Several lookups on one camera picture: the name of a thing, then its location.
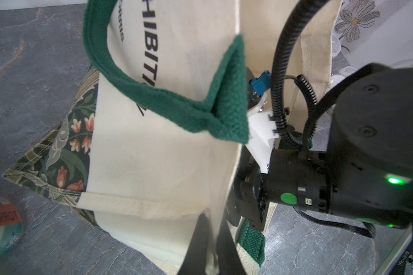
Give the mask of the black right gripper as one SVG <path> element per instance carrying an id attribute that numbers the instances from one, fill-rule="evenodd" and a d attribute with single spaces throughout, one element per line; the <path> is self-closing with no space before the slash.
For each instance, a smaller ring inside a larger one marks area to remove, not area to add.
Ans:
<path id="1" fill-rule="evenodd" d="M 240 165 L 228 196 L 227 221 L 238 226 L 244 218 L 251 229 L 264 231 L 269 204 L 263 191 L 263 176 L 258 164 L 250 162 Z"/>

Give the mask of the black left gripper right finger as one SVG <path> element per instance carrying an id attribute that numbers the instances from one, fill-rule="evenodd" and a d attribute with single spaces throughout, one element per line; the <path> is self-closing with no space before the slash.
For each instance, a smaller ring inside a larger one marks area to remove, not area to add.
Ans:
<path id="1" fill-rule="evenodd" d="M 216 251 L 220 275 L 246 275 L 225 217 L 221 221 Z"/>

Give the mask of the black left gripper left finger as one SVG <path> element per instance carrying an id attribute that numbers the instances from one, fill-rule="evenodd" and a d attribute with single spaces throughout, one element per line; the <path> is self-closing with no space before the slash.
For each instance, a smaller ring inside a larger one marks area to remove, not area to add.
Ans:
<path id="1" fill-rule="evenodd" d="M 201 214 L 197 220 L 187 253 L 178 275 L 205 275 L 207 250 L 211 236 L 209 219 Z"/>

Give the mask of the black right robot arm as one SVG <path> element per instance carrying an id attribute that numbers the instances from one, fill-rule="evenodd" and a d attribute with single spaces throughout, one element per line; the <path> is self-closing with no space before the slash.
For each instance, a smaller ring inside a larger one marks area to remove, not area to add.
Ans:
<path id="1" fill-rule="evenodd" d="M 300 75 L 294 82 L 308 111 L 304 132 L 293 135 L 284 106 L 286 68 L 299 35 L 324 6 L 299 1 L 278 40 L 271 74 L 273 134 L 285 149 L 268 147 L 267 163 L 242 151 L 227 215 L 250 228 L 265 228 L 270 203 L 359 220 L 326 226 L 375 237 L 376 225 L 413 229 L 413 68 L 370 63 L 332 88 L 321 100 Z"/>

